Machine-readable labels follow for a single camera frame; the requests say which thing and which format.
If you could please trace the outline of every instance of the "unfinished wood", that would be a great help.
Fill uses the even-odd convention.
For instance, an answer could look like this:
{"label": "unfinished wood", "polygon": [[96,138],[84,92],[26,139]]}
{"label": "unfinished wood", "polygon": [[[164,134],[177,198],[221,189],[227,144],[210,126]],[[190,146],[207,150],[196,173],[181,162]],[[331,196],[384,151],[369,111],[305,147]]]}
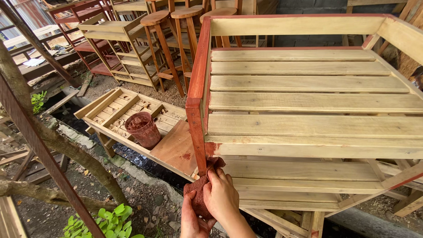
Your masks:
{"label": "unfinished wood", "polygon": [[375,61],[375,57],[364,50],[212,50],[211,61]]}
{"label": "unfinished wood", "polygon": [[310,193],[374,194],[384,188],[380,182],[275,180],[233,178],[237,190]]}
{"label": "unfinished wood", "polygon": [[355,162],[226,161],[223,171],[237,178],[379,182],[368,163]]}
{"label": "unfinished wood", "polygon": [[405,217],[423,206],[423,191],[415,191],[406,199],[394,206],[394,215]]}
{"label": "unfinished wood", "polygon": [[205,136],[204,141],[209,155],[385,159],[423,157],[423,141],[414,139]]}
{"label": "unfinished wood", "polygon": [[387,17],[377,33],[419,64],[423,64],[423,30],[399,18]]}
{"label": "unfinished wood", "polygon": [[332,193],[238,190],[238,194],[241,200],[338,203]]}
{"label": "unfinished wood", "polygon": [[326,17],[296,15],[285,17],[237,17],[211,19],[211,36],[256,35],[314,35],[357,34],[373,35],[385,16]]}
{"label": "unfinished wood", "polygon": [[197,162],[188,123],[180,120],[150,154],[191,175],[197,167]]}
{"label": "unfinished wood", "polygon": [[208,135],[422,139],[420,117],[209,115]]}
{"label": "unfinished wood", "polygon": [[212,62],[212,75],[388,76],[380,62]]}
{"label": "unfinished wood", "polygon": [[210,91],[408,93],[390,76],[213,75]]}
{"label": "unfinished wood", "polygon": [[307,231],[297,225],[292,224],[291,222],[284,220],[277,215],[264,210],[264,209],[243,209],[245,212],[249,213],[250,215],[260,219],[264,223],[277,228],[282,228],[291,232],[292,234],[296,235],[299,238],[305,238],[307,236]]}
{"label": "unfinished wood", "polygon": [[322,202],[277,202],[277,201],[257,201],[257,200],[240,200],[239,208],[254,209],[279,209],[279,210],[297,210],[297,211],[321,211],[330,212],[339,210],[337,203]]}
{"label": "unfinished wood", "polygon": [[54,104],[54,106],[50,107],[47,111],[45,111],[46,114],[51,114],[61,106],[63,106],[65,103],[67,103],[70,99],[72,99],[75,95],[79,93],[79,90],[74,90],[71,92],[68,96],[60,100],[58,103]]}
{"label": "unfinished wood", "polygon": [[210,92],[213,111],[423,113],[413,94]]}

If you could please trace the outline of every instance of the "round stool seat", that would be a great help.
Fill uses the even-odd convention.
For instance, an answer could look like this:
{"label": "round stool seat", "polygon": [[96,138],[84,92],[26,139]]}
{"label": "round stool seat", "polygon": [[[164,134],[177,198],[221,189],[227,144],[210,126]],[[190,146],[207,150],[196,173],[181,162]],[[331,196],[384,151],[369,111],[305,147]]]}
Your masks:
{"label": "round stool seat", "polygon": [[157,25],[164,22],[169,17],[170,12],[168,10],[161,10],[151,13],[143,17],[140,21],[143,26]]}
{"label": "round stool seat", "polygon": [[183,9],[179,9],[172,12],[170,16],[172,18],[179,18],[179,19],[188,18],[188,17],[197,16],[201,12],[203,12],[203,8],[183,8]]}
{"label": "round stool seat", "polygon": [[232,16],[235,15],[237,11],[236,8],[218,8],[211,10],[200,17],[200,22],[203,23],[203,19],[206,16]]}

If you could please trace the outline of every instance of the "wooden post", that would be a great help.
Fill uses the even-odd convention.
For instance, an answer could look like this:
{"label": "wooden post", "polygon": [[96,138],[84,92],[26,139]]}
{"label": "wooden post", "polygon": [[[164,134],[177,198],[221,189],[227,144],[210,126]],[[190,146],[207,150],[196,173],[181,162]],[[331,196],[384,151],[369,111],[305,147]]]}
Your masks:
{"label": "wooden post", "polygon": [[38,37],[29,29],[25,23],[17,17],[17,15],[7,6],[4,0],[0,0],[0,9],[9,18],[10,21],[18,28],[23,36],[31,43],[34,48],[46,59],[51,66],[70,84],[77,88],[80,85],[72,78],[72,76],[57,62],[56,59],[47,51],[43,44],[38,40]]}

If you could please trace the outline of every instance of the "green plant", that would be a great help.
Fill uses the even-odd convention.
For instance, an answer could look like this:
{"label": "green plant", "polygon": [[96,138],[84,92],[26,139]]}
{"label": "green plant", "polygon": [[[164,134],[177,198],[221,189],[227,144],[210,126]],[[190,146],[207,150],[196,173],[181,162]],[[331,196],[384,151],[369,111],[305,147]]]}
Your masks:
{"label": "green plant", "polygon": [[[120,204],[113,212],[108,212],[104,208],[99,210],[99,214],[93,215],[96,223],[103,231],[106,238],[129,238],[132,232],[132,221],[125,222],[131,215],[132,208]],[[68,225],[63,229],[64,236],[61,238],[92,238],[91,232],[84,222],[74,216],[69,217]],[[144,238],[143,235],[134,235],[131,238]]]}
{"label": "green plant", "polygon": [[33,94],[31,98],[31,103],[34,105],[33,112],[34,114],[38,113],[42,106],[44,105],[44,97],[46,96],[47,91],[42,91],[40,94]]}

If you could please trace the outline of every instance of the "tree trunk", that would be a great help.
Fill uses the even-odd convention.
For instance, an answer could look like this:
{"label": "tree trunk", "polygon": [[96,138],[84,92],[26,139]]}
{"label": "tree trunk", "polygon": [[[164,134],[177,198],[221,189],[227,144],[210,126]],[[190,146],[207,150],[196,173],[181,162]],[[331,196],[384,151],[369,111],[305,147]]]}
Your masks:
{"label": "tree trunk", "polygon": [[26,144],[26,140],[22,136],[16,134],[16,132],[4,124],[0,124],[0,132],[3,132],[6,136],[12,137],[20,145]]}
{"label": "tree trunk", "polygon": [[[32,197],[46,203],[71,207],[65,194],[62,191],[55,191],[50,188],[43,188],[41,186],[29,182],[14,182],[11,180],[0,180],[0,196],[5,195],[24,195]],[[79,196],[84,202],[84,205],[90,212],[99,212],[100,208],[107,211],[113,211],[117,207],[115,202],[104,202],[96,200],[87,196]]]}
{"label": "tree trunk", "polygon": [[40,123],[33,114],[32,104],[30,101],[29,89],[27,83],[22,76],[19,68],[16,66],[12,57],[8,53],[4,44],[0,43],[0,73],[7,81],[9,87],[12,89],[13,94],[19,100],[24,108],[26,114],[34,124],[35,129],[40,134],[46,146],[59,153],[65,154],[69,158],[76,161],[88,169],[98,181],[109,190],[110,194],[115,198],[119,204],[124,203],[129,205],[128,200],[119,187],[118,182],[113,176],[108,173],[102,164],[87,152],[78,147],[78,145],[71,143],[68,139],[59,135],[55,130],[48,129]]}

